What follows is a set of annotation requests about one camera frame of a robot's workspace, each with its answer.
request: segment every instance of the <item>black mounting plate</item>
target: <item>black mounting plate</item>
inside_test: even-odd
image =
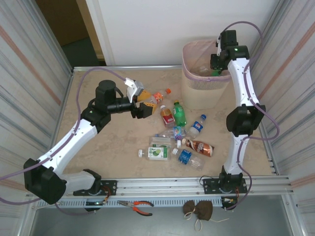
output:
[[[236,194],[235,189],[221,189],[220,180],[218,178],[204,178],[203,190],[205,194]],[[245,179],[242,179],[241,186],[239,187],[239,192],[247,193]]]
[[[116,195],[117,191],[117,180],[101,180],[100,185],[106,186],[110,189],[111,196]],[[102,188],[97,194],[90,194],[88,190],[78,190],[73,192],[74,196],[107,196],[107,192],[105,192]]]

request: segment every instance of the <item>metal frame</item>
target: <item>metal frame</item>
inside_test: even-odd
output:
[[[74,72],[76,71],[87,71],[91,67],[75,67]],[[159,66],[108,66],[107,69],[112,70],[168,70],[168,69],[181,69],[181,65],[159,65]],[[58,124],[56,128],[56,134],[60,128],[60,123],[62,120],[62,116],[65,110],[66,100],[69,94],[69,90],[71,87],[73,77],[69,82],[69,86],[67,88],[67,93],[65,95],[65,100],[63,102],[63,107],[61,109],[61,114],[58,119]],[[263,122],[259,126],[260,133],[262,137],[266,137],[266,131]],[[283,198],[283,205],[286,209],[288,219],[291,224],[292,232],[294,236],[302,235],[306,236],[307,232],[305,230],[305,226],[303,221],[301,220],[301,215],[298,212],[297,208],[293,205],[293,190],[290,185],[289,178],[287,176],[280,176],[277,172],[277,165],[273,162],[274,154],[272,151],[272,147],[270,142],[264,142],[264,146],[266,149],[267,157],[270,162],[270,167],[272,168],[273,173],[277,173],[277,175],[271,176],[252,176],[252,190],[249,195],[281,195]],[[248,176],[244,177],[246,182],[249,183]],[[199,177],[182,177],[182,178],[121,178],[115,179],[118,180],[117,184],[117,194],[116,196],[112,196],[113,200],[125,199],[141,199],[145,197],[146,199],[168,199],[168,200],[176,200],[178,198],[194,198],[196,201],[202,200],[204,198],[215,198],[215,197],[224,197],[228,196],[227,194],[216,194],[216,195],[205,195],[203,187],[199,184]],[[67,202],[77,202],[82,201],[86,202],[86,200],[95,200],[98,201],[100,198],[98,196],[89,196],[89,197],[75,197],[72,194],[67,194],[61,199],[61,207],[64,208],[81,208],[84,205],[76,205],[72,206],[69,204],[67,206]],[[20,235],[29,235],[32,227],[32,222],[35,217],[35,213],[38,209],[43,207],[54,207],[45,205],[43,203],[33,203],[28,206],[25,221],[21,227]]]

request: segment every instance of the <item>marble-pattern surface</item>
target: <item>marble-pattern surface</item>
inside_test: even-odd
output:
[[[170,88],[172,93],[164,101],[164,105],[173,107],[173,100],[181,98],[181,70],[133,70],[117,71],[123,77],[140,80],[146,89],[154,92]],[[84,72],[76,72],[71,86],[69,98],[63,115],[59,137],[63,137],[77,120],[75,95],[81,76]],[[79,102],[81,109],[95,97],[95,88],[102,80],[114,80],[124,92],[126,86],[115,76],[103,72],[91,72],[81,87]],[[213,109],[189,110],[185,108],[188,124],[201,115],[207,115],[207,123],[196,140],[204,141],[215,147],[213,157],[209,158],[195,153],[206,160],[202,171],[196,171],[181,164],[175,158],[170,161],[149,161],[138,157],[138,150],[146,148],[149,137],[165,129],[159,109],[146,119],[133,119],[130,113],[114,114],[112,120],[92,140],[90,140],[71,160],[65,173],[75,173],[83,169],[91,169],[102,177],[197,177],[201,175],[217,176],[221,172],[230,144],[231,135],[225,126],[226,116],[235,108],[233,84],[230,82],[218,104]],[[252,175],[270,175],[271,170],[267,161],[263,143],[250,140],[244,167]]]

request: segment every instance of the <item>red pliers handle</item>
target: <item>red pliers handle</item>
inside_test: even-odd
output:
[[[117,201],[117,203],[121,204],[121,205],[124,205],[126,207],[132,207],[132,209],[137,212],[138,214],[140,215],[143,215],[143,216],[151,216],[152,213],[146,213],[146,212],[143,212],[141,210],[139,210],[136,206],[137,205],[140,205],[140,204],[146,204],[146,205],[150,205],[152,207],[154,207],[154,205],[150,202],[147,202],[147,201],[140,201],[140,202],[127,202],[127,201]]]

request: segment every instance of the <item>purple cable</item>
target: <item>purple cable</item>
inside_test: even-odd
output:
[[[69,136],[69,138],[58,148],[56,149],[51,155],[50,157],[53,157],[55,156],[60,150],[62,150],[64,148],[64,146],[66,146],[70,140],[72,139],[72,137],[74,136],[74,133],[77,131],[77,129],[79,128],[79,125],[80,125],[80,119],[81,119],[81,109],[80,109],[80,105],[79,105],[79,93],[80,93],[80,88],[82,86],[82,83],[83,83],[83,80],[85,79],[85,77],[87,76],[87,74],[89,74],[91,71],[94,71],[94,70],[104,70],[104,71],[107,71],[115,76],[117,76],[118,78],[120,78],[121,80],[123,81],[126,81],[126,79],[122,76],[120,76],[119,74],[115,73],[114,71],[111,71],[109,69],[105,69],[105,68],[98,68],[98,67],[93,67],[89,70],[87,70],[84,75],[82,76],[81,78],[81,81],[79,83],[79,86],[78,86],[78,90],[77,90],[77,94],[76,94],[76,104],[77,104],[77,109],[78,109],[78,122],[76,123],[76,126],[73,130],[73,133]],[[26,171],[30,171],[32,169],[35,169],[39,166],[41,166],[42,164],[46,163],[47,161],[49,161],[50,158],[46,158],[45,160],[41,161],[41,162],[38,162],[37,164],[33,165],[33,166],[30,166],[26,169],[23,169],[23,170],[20,170],[20,171],[17,171],[17,172],[14,172],[14,173],[11,173],[11,174],[8,174],[6,176],[2,176],[0,177],[0,181],[4,180],[4,179],[7,179],[7,178],[10,178],[10,177],[13,177],[13,176],[16,176],[16,175],[19,175],[19,174],[22,174]],[[20,203],[15,203],[15,202],[10,202],[8,200],[5,200],[3,198],[0,197],[0,202],[3,202],[3,203],[6,203],[6,204],[10,204],[10,205],[24,205],[24,204],[29,204],[29,203],[34,203],[36,201],[40,200],[40,198],[36,198],[34,200],[30,200],[30,201],[27,201],[27,202],[20,202]]]
[[[250,93],[250,90],[249,90],[249,87],[248,87],[248,83],[247,83],[246,71],[247,71],[247,69],[249,68],[250,64],[253,63],[253,62],[255,62],[256,59],[261,55],[262,50],[263,50],[263,47],[264,47],[264,41],[263,41],[262,32],[261,32],[261,30],[259,29],[259,27],[258,27],[257,25],[255,25],[254,23],[248,22],[248,21],[237,21],[237,22],[234,22],[234,23],[232,23],[231,25],[227,26],[223,31],[227,30],[228,28],[230,28],[231,26],[236,25],[236,24],[248,24],[248,25],[251,25],[251,26],[255,27],[256,30],[257,30],[258,33],[259,33],[260,40],[261,40],[261,47],[260,47],[258,53],[252,58],[251,61],[249,61],[249,62],[247,63],[247,65],[246,65],[245,68],[244,68],[244,72],[243,72],[244,84],[245,84],[247,96],[250,98],[250,101],[251,101],[251,103],[253,104],[253,106],[254,106],[255,108],[257,108],[260,112],[262,112],[268,119],[271,120],[271,122],[275,125],[275,127],[276,127],[276,129],[277,129],[277,132],[276,132],[276,134],[275,134],[273,137],[271,137],[271,138],[259,138],[259,137],[247,136],[247,137],[245,137],[245,138],[242,139],[242,142],[241,142],[241,144],[240,144],[240,146],[239,146],[239,148],[238,148],[238,151],[237,151],[237,164],[238,164],[238,166],[240,167],[240,169],[241,169],[243,172],[245,172],[245,173],[248,175],[248,177],[250,178],[250,185],[249,185],[249,187],[248,187],[247,193],[243,196],[243,198],[242,198],[240,201],[238,201],[235,205],[228,207],[227,210],[234,209],[237,205],[239,205],[242,201],[244,201],[245,198],[247,197],[247,195],[250,193],[250,190],[251,190],[251,188],[252,188],[252,176],[250,175],[250,173],[249,173],[248,171],[246,171],[246,170],[239,164],[239,163],[240,163],[241,149],[242,149],[242,146],[243,146],[244,141],[245,141],[246,139],[255,139],[255,140],[268,141],[268,140],[271,140],[271,139],[275,139],[275,138],[279,135],[279,133],[280,133],[280,127],[279,127],[279,125],[277,124],[277,122],[276,122],[267,112],[265,112],[263,109],[261,109],[257,104],[255,104],[255,103],[253,102],[252,97],[251,97],[251,93]]]
[[[57,203],[55,203],[55,206],[56,208],[61,211],[63,214],[66,214],[66,215],[70,215],[70,216],[80,216],[80,215],[89,215],[91,213],[93,213],[93,211],[90,211],[90,212],[83,212],[83,213],[72,213],[72,212],[66,212],[64,210],[62,210]]]

